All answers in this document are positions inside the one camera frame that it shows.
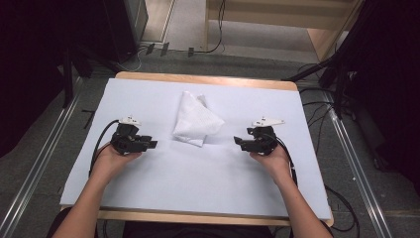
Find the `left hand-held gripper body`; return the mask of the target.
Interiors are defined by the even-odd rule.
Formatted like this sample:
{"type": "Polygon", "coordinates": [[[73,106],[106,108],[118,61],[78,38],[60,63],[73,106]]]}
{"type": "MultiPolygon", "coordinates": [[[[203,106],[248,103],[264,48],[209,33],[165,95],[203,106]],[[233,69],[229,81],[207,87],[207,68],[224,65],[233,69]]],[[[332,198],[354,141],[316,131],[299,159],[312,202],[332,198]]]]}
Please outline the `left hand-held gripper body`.
{"type": "Polygon", "coordinates": [[[140,153],[146,150],[146,144],[137,134],[141,123],[132,116],[127,116],[118,121],[115,133],[110,144],[121,155],[140,153]]]}

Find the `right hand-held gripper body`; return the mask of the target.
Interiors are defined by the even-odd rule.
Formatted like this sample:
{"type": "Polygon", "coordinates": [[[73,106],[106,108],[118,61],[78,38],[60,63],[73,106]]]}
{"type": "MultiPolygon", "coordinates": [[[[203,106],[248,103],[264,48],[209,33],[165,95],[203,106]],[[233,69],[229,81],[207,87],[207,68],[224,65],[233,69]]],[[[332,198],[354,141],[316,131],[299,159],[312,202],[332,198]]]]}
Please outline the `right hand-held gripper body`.
{"type": "Polygon", "coordinates": [[[263,155],[269,155],[277,146],[277,136],[273,130],[276,125],[284,124],[282,119],[272,119],[263,117],[252,123],[252,128],[247,132],[254,138],[247,142],[246,151],[263,155]]]}

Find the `white cloth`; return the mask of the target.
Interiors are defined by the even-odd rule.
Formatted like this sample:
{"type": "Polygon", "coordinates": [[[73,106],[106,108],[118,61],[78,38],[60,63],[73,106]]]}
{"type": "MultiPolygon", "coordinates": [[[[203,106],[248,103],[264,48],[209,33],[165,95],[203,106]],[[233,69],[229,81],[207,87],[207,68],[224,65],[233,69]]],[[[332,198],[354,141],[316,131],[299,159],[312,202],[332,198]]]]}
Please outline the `white cloth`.
{"type": "Polygon", "coordinates": [[[219,132],[225,121],[206,106],[203,95],[183,91],[172,136],[180,142],[202,147],[208,135],[219,132]]]}

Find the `person's right hand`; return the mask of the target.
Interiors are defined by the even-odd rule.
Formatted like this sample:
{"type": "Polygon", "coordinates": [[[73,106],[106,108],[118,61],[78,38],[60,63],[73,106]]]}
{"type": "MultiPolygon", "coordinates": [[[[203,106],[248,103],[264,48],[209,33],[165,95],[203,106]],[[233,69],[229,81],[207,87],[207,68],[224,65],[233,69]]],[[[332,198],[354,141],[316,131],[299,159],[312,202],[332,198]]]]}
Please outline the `person's right hand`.
{"type": "Polygon", "coordinates": [[[275,182],[291,179],[289,158],[280,146],[277,146],[268,156],[257,153],[250,153],[250,156],[262,164],[275,182]]]}

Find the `person's left hand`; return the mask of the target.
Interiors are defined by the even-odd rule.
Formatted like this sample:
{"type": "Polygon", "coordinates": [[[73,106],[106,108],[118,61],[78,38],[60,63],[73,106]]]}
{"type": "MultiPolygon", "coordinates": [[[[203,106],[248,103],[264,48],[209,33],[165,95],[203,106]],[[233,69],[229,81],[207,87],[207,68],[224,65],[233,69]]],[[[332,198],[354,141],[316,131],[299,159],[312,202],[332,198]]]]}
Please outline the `person's left hand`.
{"type": "Polygon", "coordinates": [[[141,155],[141,153],[121,155],[110,144],[106,144],[101,147],[97,153],[96,161],[90,176],[93,179],[99,179],[108,183],[128,163],[137,159],[141,155]]]}

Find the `black stand leg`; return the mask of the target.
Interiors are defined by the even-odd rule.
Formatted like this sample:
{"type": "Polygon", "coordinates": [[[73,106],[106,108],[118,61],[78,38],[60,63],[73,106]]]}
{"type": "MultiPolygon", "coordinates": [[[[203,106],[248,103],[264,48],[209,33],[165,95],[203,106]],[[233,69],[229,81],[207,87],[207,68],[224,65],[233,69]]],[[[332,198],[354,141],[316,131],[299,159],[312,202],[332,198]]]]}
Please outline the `black stand leg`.
{"type": "Polygon", "coordinates": [[[299,81],[299,80],[303,79],[304,77],[306,77],[310,74],[313,74],[313,73],[315,73],[315,72],[317,72],[317,71],[319,71],[319,70],[321,70],[321,69],[323,69],[327,66],[332,66],[334,64],[337,64],[339,62],[339,59],[340,59],[339,56],[332,55],[331,57],[329,57],[329,58],[327,58],[327,59],[325,59],[321,62],[315,63],[313,66],[311,66],[311,67],[309,67],[309,68],[307,68],[307,69],[305,69],[301,72],[298,72],[297,74],[295,74],[291,77],[284,78],[283,81],[291,81],[291,82],[299,81]]]}

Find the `person's dark clothing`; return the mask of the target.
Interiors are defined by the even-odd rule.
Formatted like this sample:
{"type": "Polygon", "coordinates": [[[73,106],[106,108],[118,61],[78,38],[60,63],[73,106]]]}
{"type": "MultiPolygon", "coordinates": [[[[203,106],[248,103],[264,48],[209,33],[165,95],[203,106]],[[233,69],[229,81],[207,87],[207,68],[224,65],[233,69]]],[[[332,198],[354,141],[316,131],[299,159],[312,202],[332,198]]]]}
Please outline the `person's dark clothing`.
{"type": "Polygon", "coordinates": [[[267,226],[126,222],[123,238],[272,238],[267,226]]]}

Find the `black cabinet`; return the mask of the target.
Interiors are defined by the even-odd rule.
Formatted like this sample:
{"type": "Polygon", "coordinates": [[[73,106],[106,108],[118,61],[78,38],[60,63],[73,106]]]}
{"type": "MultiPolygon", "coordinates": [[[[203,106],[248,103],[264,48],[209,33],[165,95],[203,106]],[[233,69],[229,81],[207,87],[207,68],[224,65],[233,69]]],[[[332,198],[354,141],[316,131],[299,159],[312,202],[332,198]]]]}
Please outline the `black cabinet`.
{"type": "Polygon", "coordinates": [[[102,0],[110,30],[113,60],[124,62],[137,52],[149,19],[145,0],[102,0]]]}

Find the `black curtain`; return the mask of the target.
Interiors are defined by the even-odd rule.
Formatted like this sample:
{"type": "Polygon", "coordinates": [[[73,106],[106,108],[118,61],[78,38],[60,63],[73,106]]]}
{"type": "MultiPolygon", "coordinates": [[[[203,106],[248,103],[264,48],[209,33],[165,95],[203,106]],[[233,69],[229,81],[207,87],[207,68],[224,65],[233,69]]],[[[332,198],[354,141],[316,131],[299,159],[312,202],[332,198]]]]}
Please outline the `black curtain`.
{"type": "Polygon", "coordinates": [[[346,94],[367,116],[365,135],[420,195],[420,0],[365,0],[348,40],[346,94]]]}
{"type": "Polygon", "coordinates": [[[95,0],[0,0],[0,157],[10,153],[68,80],[88,76],[84,28],[95,0]]]}

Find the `metal floor rail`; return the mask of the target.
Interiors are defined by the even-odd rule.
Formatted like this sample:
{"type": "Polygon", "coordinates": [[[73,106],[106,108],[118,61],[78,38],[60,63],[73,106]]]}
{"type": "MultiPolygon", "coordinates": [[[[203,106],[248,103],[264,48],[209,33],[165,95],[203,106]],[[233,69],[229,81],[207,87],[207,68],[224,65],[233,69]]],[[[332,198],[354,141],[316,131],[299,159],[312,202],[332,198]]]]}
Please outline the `metal floor rail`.
{"type": "Polygon", "coordinates": [[[376,196],[371,188],[365,171],[360,163],[359,157],[348,135],[345,125],[338,117],[333,108],[329,112],[331,121],[335,128],[336,134],[344,150],[346,159],[352,171],[354,181],[357,184],[361,198],[367,209],[367,214],[370,218],[371,224],[375,230],[378,238],[393,238],[389,226],[386,222],[384,213],[376,199],[376,196]]]}
{"type": "Polygon", "coordinates": [[[0,238],[12,238],[12,235],[31,200],[31,197],[41,179],[48,162],[53,154],[57,142],[59,141],[62,132],[67,125],[75,106],[79,100],[79,95],[75,95],[70,100],[69,104],[60,111],[60,114],[54,123],[52,130],[47,137],[47,140],[38,153],[31,170],[26,176],[18,193],[13,199],[5,218],[0,224],[0,238]]]}

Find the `light wooden frame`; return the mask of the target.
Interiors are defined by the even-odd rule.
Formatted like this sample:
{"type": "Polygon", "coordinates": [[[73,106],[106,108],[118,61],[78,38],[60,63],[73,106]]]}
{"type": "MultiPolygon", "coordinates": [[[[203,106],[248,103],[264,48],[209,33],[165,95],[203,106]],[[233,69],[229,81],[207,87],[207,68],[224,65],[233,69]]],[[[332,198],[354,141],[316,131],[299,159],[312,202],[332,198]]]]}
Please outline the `light wooden frame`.
{"type": "Polygon", "coordinates": [[[225,0],[229,22],[304,28],[325,60],[358,19],[364,0],[225,0]]]}

